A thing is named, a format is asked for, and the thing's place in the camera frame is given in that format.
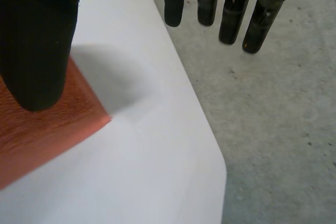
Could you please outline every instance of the white table surface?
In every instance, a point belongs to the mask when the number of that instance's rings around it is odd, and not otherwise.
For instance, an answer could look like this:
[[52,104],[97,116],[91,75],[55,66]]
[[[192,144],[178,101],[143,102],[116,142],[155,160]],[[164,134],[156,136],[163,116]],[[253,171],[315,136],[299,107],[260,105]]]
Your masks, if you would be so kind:
[[224,159],[153,0],[81,0],[71,54],[113,120],[0,191],[0,223],[219,224]]

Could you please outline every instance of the orange-red block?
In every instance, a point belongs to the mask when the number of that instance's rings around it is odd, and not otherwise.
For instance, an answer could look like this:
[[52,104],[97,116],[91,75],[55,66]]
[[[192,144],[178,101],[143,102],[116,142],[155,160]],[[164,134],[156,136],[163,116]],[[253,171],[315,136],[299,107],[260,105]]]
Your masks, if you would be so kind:
[[50,109],[28,112],[0,78],[0,189],[70,149],[111,121],[72,60]]

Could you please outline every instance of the orange foam block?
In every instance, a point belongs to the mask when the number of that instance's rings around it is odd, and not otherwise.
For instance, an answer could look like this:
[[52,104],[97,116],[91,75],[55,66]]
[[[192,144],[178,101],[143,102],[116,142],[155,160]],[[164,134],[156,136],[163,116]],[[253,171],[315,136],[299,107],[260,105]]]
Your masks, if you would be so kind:
[[0,189],[48,162],[111,121],[69,60],[65,89],[50,109],[28,112],[0,78]]

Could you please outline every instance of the white sheet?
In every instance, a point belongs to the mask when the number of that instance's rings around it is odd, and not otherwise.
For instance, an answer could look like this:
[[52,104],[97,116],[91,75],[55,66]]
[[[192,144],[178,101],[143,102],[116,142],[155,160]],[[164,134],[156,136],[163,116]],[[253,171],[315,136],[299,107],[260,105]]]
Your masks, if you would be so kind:
[[73,45],[113,120],[0,191],[0,223],[220,223],[224,160],[153,1],[81,0]]

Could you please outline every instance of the speckled floor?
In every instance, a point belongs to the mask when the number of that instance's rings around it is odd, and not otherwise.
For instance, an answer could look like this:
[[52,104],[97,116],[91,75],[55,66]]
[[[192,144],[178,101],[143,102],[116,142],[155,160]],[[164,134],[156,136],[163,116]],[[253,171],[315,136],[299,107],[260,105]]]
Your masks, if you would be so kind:
[[226,161],[223,223],[335,223],[336,0],[287,0],[252,56],[255,1],[233,46],[218,42],[224,0],[210,28],[197,0],[167,28]]

